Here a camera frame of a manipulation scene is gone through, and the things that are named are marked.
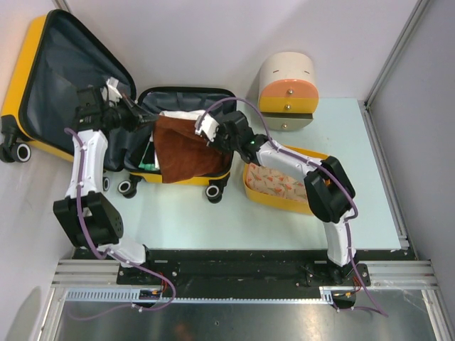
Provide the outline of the yellow plastic basket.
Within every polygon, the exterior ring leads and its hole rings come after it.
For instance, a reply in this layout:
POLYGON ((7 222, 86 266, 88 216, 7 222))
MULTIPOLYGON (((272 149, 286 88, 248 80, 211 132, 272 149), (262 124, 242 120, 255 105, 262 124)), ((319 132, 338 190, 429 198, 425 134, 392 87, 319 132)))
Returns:
POLYGON ((253 160, 251 163, 245 165, 243 171, 243 183, 245 186, 246 195, 251 201, 257 202, 261 205, 268 205, 281 210, 288 210, 305 215, 312 215, 313 212, 311 211, 308 198, 306 202, 296 202, 292 200, 282 199, 280 197, 262 194, 249 189, 246 185, 247 167, 249 164, 254 164, 256 166, 275 169, 304 184, 307 173, 315 169, 307 162, 312 161, 319 165, 323 160, 327 158, 328 156, 323 153, 318 153, 315 151, 293 146, 283 146, 276 141, 266 141, 265 144, 262 145, 260 150, 257 152, 257 160, 253 160))

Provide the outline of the floral patterned pouch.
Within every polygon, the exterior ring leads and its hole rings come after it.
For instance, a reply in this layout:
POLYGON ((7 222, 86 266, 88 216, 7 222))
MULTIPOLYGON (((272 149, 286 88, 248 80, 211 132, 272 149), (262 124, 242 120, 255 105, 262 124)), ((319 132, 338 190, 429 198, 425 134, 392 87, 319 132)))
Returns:
POLYGON ((307 201, 304 184, 279 170, 249 164, 246 185, 249 189, 262 194, 296 202, 307 201))

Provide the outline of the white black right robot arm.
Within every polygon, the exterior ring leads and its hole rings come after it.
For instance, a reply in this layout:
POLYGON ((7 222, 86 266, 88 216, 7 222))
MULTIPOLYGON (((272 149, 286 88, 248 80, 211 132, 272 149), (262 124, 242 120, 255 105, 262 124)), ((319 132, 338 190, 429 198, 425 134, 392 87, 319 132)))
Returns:
POLYGON ((223 152, 237 152, 247 164, 271 168, 304 185, 310 211, 323 222, 327 240, 327 277, 336 285, 352 279, 355 249, 349 220, 357 217, 355 190, 340 161, 314 158, 287 148, 269 134, 256 134, 241 111, 212 117, 204 113, 196 134, 223 152))

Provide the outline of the yellow Pikachu suitcase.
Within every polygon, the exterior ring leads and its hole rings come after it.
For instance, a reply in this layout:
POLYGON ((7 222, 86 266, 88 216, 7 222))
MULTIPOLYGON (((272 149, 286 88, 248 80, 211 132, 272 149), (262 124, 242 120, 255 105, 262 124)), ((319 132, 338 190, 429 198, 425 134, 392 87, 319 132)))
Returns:
POLYGON ((53 10, 28 27, 1 110, 1 160, 25 163, 32 146, 71 160, 73 143, 64 130, 73 122, 77 91, 111 77, 149 112, 237 109, 232 92, 220 88, 164 86, 138 93, 127 69, 81 21, 53 10))

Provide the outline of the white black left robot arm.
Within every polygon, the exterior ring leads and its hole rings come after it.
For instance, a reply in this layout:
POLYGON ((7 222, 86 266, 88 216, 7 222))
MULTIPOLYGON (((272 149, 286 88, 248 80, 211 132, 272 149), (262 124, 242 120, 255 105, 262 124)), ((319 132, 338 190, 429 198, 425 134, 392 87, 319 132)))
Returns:
POLYGON ((108 135, 115 129, 138 131, 153 125, 157 114, 141 108, 113 81, 77 91, 75 118, 64 132, 73 143, 69 187, 53 213, 75 247, 89 249, 98 259, 107 256, 132 268, 140 283, 151 283, 157 267, 146 260, 146 248, 124 233, 122 216, 105 197, 104 161, 108 135))

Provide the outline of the white towel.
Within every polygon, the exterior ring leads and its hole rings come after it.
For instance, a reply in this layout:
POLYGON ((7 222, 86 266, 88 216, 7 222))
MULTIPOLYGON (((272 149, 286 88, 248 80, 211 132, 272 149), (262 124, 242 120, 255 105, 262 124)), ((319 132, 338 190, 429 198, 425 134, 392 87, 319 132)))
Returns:
POLYGON ((150 139, 158 141, 166 138, 166 135, 177 134, 184 138, 201 141, 202 138, 196 135, 195 130, 196 121, 203 113, 203 109, 193 111, 163 110, 159 113, 159 118, 154 124, 150 139))

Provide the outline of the rust brown towel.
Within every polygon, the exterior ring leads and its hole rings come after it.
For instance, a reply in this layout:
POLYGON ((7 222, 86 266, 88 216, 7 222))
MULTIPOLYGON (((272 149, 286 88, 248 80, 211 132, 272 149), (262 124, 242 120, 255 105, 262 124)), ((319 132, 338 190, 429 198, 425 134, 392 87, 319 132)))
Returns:
POLYGON ((163 183, 219 175, 230 165, 232 155, 207 145, 195 134, 194 120, 162 116, 153 130, 154 148, 163 183))

